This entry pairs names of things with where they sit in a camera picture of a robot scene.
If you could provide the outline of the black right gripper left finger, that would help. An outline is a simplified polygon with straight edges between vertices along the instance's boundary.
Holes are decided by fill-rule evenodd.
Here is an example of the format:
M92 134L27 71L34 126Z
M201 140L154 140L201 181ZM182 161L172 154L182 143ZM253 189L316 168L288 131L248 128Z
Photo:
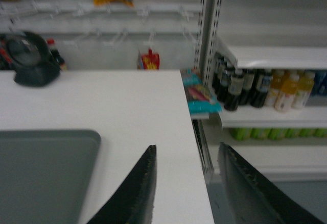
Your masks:
M151 223L156 192L156 145L150 145L89 223Z

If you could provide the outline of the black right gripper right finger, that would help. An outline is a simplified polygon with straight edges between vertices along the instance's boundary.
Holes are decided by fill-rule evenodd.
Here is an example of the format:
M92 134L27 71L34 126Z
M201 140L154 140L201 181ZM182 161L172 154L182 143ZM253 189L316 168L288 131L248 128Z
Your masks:
M223 142L218 164L235 223L323 223Z

